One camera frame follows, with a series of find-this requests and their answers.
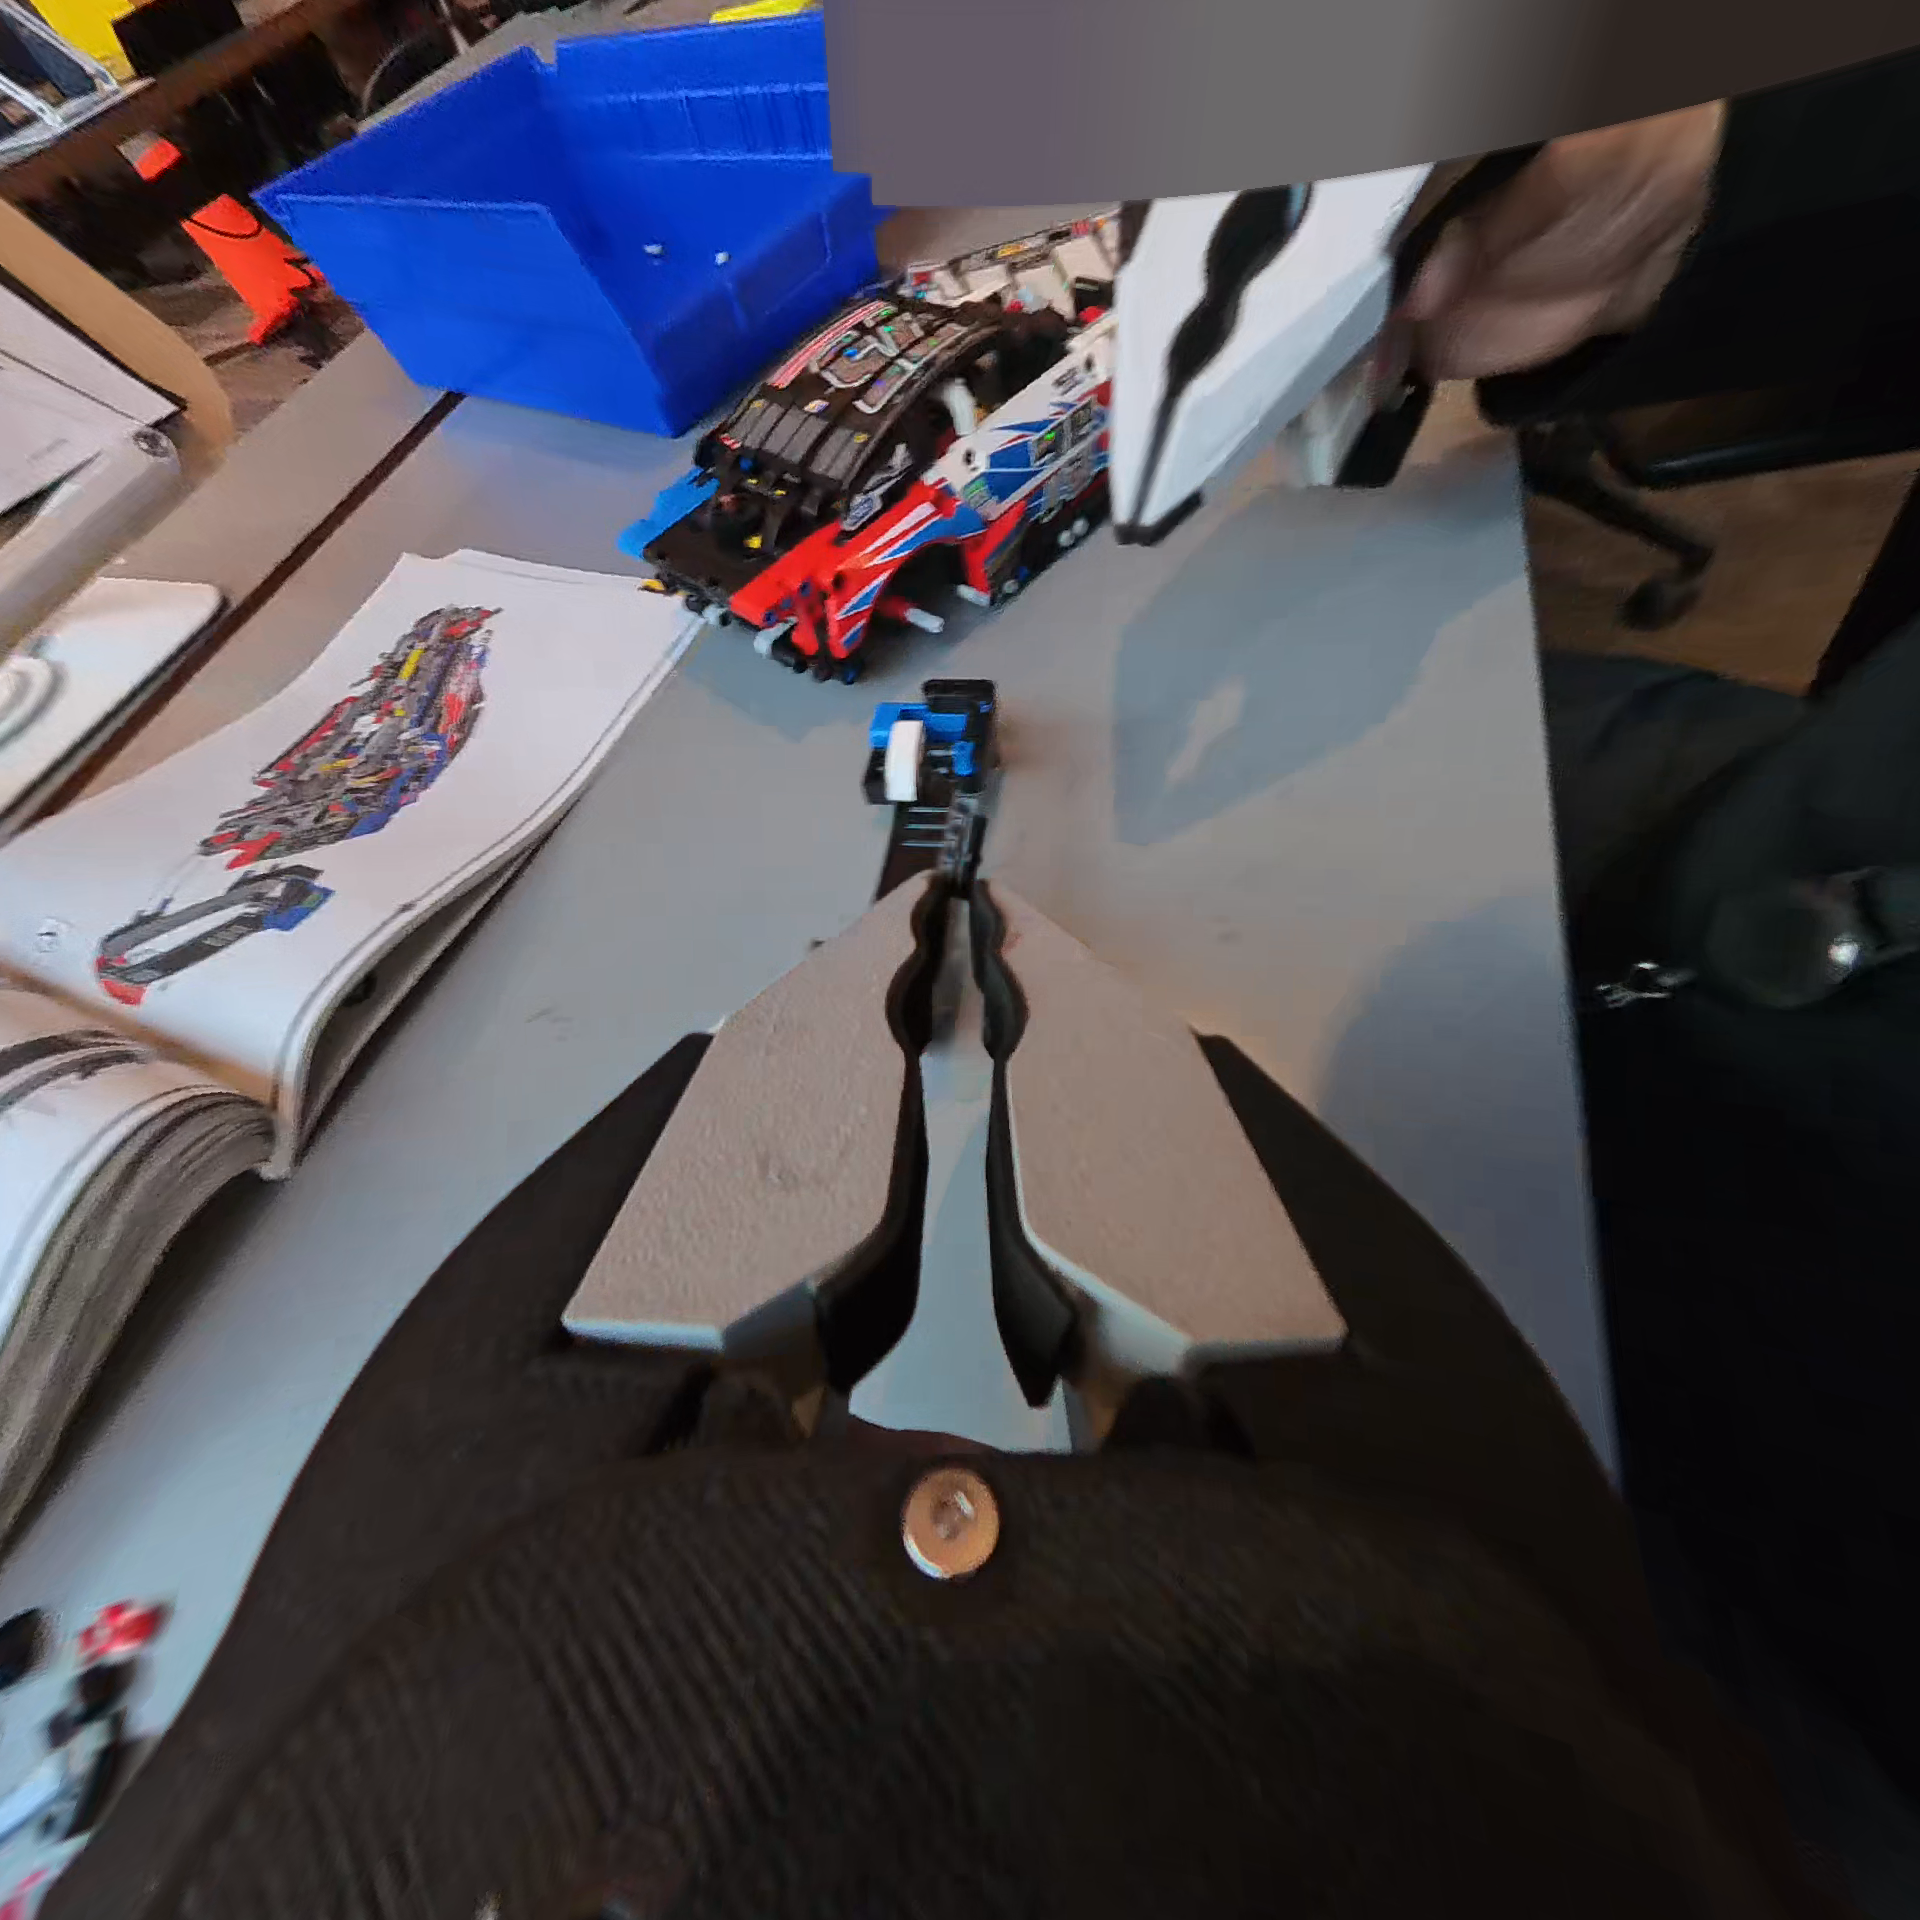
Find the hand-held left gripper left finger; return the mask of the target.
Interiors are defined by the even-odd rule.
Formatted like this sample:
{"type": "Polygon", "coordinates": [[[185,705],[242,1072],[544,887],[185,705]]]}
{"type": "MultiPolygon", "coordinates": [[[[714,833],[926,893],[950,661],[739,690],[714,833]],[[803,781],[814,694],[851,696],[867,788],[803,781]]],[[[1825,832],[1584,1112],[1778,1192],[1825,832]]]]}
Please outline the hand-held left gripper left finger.
{"type": "Polygon", "coordinates": [[[918,1302],[945,890],[911,875],[708,1033],[561,1311],[577,1339],[864,1380],[918,1302]]]}

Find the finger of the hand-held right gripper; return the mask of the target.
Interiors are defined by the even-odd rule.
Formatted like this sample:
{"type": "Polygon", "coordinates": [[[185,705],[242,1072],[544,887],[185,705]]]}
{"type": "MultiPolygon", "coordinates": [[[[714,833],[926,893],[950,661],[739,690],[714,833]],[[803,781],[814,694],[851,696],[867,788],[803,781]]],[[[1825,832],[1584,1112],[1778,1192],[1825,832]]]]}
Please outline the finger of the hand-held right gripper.
{"type": "Polygon", "coordinates": [[[1204,485],[1199,373],[1214,346],[1183,346],[1210,299],[1225,194],[1123,204],[1114,305],[1112,510],[1116,539],[1158,545],[1204,485]]]}
{"type": "Polygon", "coordinates": [[[1386,319],[1386,249],[1430,168],[1389,168],[1223,194],[1212,234],[1210,299],[1181,346],[1212,355],[1199,373],[1204,485],[1280,446],[1298,485],[1298,417],[1386,319]]]}

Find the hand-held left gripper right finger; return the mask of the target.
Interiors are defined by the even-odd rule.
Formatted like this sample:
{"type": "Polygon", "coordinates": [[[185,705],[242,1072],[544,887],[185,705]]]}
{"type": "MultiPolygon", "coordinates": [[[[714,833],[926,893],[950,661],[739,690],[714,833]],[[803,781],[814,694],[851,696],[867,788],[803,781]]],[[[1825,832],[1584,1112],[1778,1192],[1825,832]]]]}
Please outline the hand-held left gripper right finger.
{"type": "Polygon", "coordinates": [[[1340,1351],[1347,1321],[1197,1033],[986,879],[973,981],[991,1302],[1022,1397],[1340,1351]]]}

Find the red black toy race car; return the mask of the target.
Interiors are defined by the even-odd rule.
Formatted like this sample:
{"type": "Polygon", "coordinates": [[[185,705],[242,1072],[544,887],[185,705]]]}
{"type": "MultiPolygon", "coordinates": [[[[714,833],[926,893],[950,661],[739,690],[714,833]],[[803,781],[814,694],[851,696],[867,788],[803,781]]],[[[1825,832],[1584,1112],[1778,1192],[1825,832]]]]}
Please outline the red black toy race car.
{"type": "Polygon", "coordinates": [[[1112,507],[1116,206],[911,262],[787,348],[618,545],[795,676],[989,609],[1112,507]]]}

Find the small toy brick assembly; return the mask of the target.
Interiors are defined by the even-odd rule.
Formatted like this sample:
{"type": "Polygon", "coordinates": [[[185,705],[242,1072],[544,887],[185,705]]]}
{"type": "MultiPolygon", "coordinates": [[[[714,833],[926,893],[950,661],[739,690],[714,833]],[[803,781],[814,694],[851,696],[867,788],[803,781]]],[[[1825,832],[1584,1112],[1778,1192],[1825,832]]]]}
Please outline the small toy brick assembly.
{"type": "Polygon", "coordinates": [[[955,905],[972,893],[997,795],[996,683],[926,680],[916,700],[876,708],[867,748],[862,794],[890,816],[873,901],[899,890],[916,899],[898,1019],[906,1039],[926,1045],[955,905]]]}

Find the pile of small brick pieces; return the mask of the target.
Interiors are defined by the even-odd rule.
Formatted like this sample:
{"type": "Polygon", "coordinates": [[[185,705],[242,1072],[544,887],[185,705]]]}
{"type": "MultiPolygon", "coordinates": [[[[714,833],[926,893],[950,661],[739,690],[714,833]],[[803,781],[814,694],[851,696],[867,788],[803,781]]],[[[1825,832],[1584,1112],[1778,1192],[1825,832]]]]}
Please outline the pile of small brick pieces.
{"type": "Polygon", "coordinates": [[[166,1595],[99,1605],[61,1654],[59,1700],[43,1724],[43,1755],[1,1798],[1,1844],[65,1844],[85,1836],[128,1769],[130,1697],[139,1662],[173,1616],[166,1595]]]}

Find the grey desk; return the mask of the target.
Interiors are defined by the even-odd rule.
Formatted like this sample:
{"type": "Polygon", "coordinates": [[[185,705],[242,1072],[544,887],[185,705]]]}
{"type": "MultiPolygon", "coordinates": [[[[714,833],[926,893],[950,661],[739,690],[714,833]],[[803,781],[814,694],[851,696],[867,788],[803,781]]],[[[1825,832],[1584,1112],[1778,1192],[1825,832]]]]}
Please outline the grey desk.
{"type": "Polygon", "coordinates": [[[299,1465],[441,1257],[660,1052],[869,899],[882,700],[996,680],[986,867],[1399,1192],[1618,1462],[1519,483],[1436,404],[1383,491],[1271,461],[1156,547],[814,683],[705,632],[511,887],[369,1045],[282,1183],[184,1231],[31,1523],[3,1616],[172,1601],[164,1727],[299,1465]]]}

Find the person's right hand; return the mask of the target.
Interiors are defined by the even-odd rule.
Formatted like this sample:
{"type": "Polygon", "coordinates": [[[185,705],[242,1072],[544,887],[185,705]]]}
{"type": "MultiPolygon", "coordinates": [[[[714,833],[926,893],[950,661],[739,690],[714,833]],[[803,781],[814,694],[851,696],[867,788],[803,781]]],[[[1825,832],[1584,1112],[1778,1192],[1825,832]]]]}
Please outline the person's right hand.
{"type": "Polygon", "coordinates": [[[1467,208],[1403,297],[1418,367],[1438,381],[1529,372],[1642,324],[1707,214],[1728,107],[1554,138],[1467,208]]]}

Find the open instruction booklet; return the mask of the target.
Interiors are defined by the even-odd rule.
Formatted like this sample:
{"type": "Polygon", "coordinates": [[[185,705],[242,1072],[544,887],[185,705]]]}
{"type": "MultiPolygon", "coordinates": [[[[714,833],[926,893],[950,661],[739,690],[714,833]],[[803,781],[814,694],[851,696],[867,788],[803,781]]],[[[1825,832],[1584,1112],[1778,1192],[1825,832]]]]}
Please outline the open instruction booklet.
{"type": "Polygon", "coordinates": [[[181,1229],[292,1173],[695,630],[639,580],[407,553],[260,708],[3,845],[5,1539],[181,1229]]]}

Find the blue storage bin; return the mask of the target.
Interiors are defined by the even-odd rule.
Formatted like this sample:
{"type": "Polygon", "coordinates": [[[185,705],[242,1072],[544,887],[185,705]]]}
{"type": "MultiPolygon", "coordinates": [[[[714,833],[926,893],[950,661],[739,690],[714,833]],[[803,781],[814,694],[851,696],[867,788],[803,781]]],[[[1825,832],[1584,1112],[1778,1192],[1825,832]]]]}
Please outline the blue storage bin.
{"type": "Polygon", "coordinates": [[[256,197],[409,379],[660,438],[879,274],[817,12],[516,49],[256,197]]]}

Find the person's black clothing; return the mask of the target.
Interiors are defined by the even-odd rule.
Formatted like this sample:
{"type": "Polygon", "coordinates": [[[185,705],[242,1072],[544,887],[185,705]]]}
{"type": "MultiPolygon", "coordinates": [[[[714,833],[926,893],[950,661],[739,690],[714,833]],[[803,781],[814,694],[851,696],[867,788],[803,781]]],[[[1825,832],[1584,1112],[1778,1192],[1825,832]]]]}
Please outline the person's black clothing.
{"type": "Polygon", "coordinates": [[[1725,893],[1915,865],[1915,487],[1806,690],[1632,654],[1542,671],[1645,1572],[1813,1881],[1915,1915],[1915,959],[1800,1011],[1589,992],[1725,893]]]}

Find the white stand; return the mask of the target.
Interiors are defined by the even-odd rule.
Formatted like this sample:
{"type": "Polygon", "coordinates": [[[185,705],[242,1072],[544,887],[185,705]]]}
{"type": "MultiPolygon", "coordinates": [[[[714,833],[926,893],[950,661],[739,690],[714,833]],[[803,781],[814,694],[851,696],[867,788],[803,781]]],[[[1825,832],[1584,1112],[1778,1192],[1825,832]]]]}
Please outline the white stand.
{"type": "Polygon", "coordinates": [[[3,842],[124,730],[224,609],[213,584],[97,578],[3,659],[3,842]]]}

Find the orange cone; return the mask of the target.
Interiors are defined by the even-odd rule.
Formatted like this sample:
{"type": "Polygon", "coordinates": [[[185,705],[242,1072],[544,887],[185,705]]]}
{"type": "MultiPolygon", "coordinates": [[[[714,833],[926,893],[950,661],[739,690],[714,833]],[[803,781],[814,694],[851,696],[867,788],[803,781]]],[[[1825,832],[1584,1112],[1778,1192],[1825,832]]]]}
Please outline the orange cone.
{"type": "Polygon", "coordinates": [[[313,314],[323,276],[249,201],[218,196],[180,227],[248,310],[249,346],[265,346],[313,314]]]}

